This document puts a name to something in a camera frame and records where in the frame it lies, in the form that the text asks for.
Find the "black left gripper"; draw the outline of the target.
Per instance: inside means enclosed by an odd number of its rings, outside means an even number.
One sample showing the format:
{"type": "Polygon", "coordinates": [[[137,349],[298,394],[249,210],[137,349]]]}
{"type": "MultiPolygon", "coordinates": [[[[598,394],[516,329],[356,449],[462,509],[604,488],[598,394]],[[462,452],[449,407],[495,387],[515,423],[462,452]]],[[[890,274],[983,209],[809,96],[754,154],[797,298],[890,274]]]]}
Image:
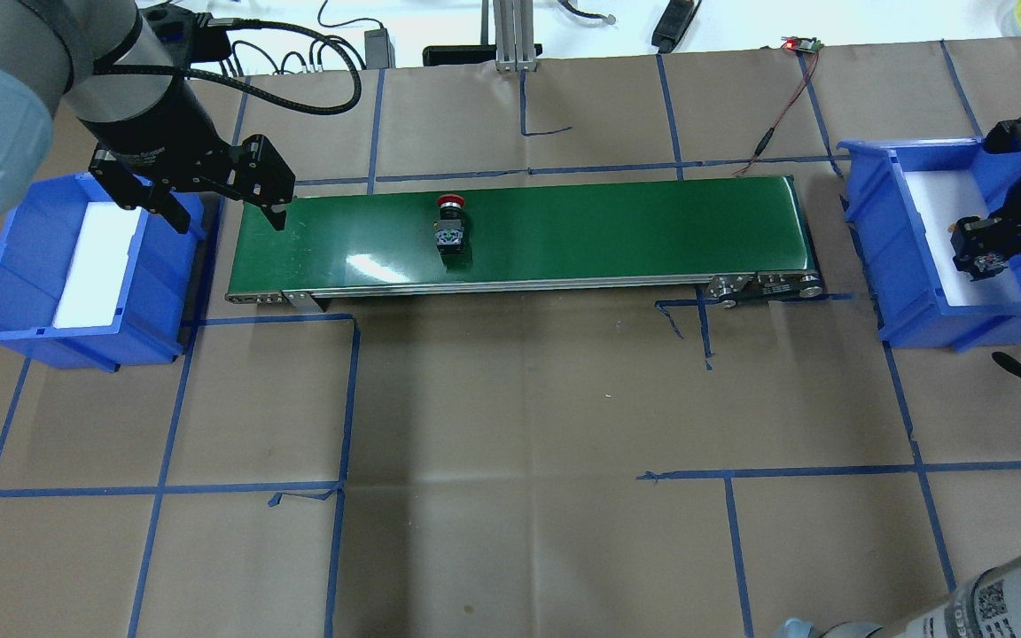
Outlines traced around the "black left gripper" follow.
{"type": "Polygon", "coordinates": [[[191,215],[173,192],[215,192],[264,207],[274,231],[286,229],[296,177],[266,135],[232,145],[211,125],[138,128],[92,124],[98,149],[89,171],[114,203],[155,210],[177,234],[191,228],[191,215]]]}

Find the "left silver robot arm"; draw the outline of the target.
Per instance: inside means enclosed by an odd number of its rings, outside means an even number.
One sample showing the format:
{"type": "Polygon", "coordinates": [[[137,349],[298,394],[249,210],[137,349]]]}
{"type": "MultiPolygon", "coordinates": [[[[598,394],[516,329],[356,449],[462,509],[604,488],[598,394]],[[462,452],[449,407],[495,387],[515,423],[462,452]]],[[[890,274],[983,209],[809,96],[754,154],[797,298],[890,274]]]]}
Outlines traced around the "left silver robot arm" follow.
{"type": "Polygon", "coordinates": [[[0,1],[0,215],[19,205],[64,106],[97,141],[90,173],[126,209],[186,233],[181,192],[213,192],[286,225],[295,177],[263,135],[228,143],[133,1],[0,1]]]}

